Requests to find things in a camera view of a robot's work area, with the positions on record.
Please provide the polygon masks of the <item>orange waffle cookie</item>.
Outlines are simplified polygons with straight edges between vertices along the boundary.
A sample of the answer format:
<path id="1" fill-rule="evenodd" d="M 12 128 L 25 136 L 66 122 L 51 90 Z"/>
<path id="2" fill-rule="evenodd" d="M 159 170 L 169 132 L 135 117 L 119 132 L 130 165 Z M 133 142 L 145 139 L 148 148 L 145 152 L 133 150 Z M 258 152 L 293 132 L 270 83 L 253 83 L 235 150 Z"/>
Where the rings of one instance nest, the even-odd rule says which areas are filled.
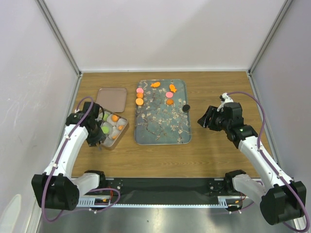
<path id="1" fill-rule="evenodd" d="M 113 115 L 111 119 L 112 121 L 117 122 L 119 120 L 119 117 L 117 115 Z"/>

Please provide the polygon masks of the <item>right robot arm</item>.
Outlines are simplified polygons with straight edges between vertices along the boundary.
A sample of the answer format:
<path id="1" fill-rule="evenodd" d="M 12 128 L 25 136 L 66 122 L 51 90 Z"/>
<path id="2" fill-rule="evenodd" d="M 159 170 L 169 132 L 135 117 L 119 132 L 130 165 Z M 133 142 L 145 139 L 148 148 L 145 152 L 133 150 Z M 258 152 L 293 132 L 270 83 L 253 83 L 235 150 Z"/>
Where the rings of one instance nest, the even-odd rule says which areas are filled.
<path id="1" fill-rule="evenodd" d="M 223 102 L 219 107 L 209 106 L 197 122 L 203 128 L 224 131 L 259 174 L 260 183 L 243 170 L 226 173 L 224 191 L 227 194 L 245 194 L 259 206 L 262 216 L 270 225 L 305 217 L 306 226 L 310 226 L 305 207 L 305 185 L 294 181 L 267 154 L 256 131 L 244 123 L 242 107 L 238 102 Z"/>

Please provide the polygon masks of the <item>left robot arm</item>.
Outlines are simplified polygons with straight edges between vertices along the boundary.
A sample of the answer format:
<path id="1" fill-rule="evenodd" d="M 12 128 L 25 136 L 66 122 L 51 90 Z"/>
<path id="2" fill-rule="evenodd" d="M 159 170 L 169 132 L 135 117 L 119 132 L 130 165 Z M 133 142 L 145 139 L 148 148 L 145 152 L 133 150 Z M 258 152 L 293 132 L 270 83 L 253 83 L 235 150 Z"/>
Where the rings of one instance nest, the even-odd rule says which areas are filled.
<path id="1" fill-rule="evenodd" d="M 61 143 L 48 167 L 42 174 L 35 174 L 31 184 L 41 209 L 72 211 L 81 196 L 93 191 L 102 194 L 107 181 L 102 171 L 87 170 L 81 177 L 72 178 L 77 155 L 84 142 L 95 147 L 106 139 L 101 129 L 99 112 L 103 108 L 86 101 L 82 110 L 71 113 L 65 123 Z"/>

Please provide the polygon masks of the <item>green round cookie top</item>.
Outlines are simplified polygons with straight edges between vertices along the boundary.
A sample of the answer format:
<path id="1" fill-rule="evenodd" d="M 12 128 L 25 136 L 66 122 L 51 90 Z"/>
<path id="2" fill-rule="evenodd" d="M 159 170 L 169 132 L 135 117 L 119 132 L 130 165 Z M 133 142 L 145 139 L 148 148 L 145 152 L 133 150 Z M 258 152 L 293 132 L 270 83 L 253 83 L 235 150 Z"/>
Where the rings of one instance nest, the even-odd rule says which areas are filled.
<path id="1" fill-rule="evenodd" d="M 102 126 L 101 127 L 102 131 L 104 134 L 110 134 L 110 128 L 107 126 Z"/>

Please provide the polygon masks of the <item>brown tin lid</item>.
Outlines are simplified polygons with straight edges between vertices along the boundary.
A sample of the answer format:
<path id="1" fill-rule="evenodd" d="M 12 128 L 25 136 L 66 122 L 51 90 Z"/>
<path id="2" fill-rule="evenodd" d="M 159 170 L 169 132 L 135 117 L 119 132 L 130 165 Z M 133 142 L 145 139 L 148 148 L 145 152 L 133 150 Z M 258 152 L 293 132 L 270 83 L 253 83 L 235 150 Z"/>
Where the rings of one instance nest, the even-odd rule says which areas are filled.
<path id="1" fill-rule="evenodd" d="M 101 88 L 96 103 L 114 113 L 122 113 L 125 110 L 126 99 L 126 88 Z"/>

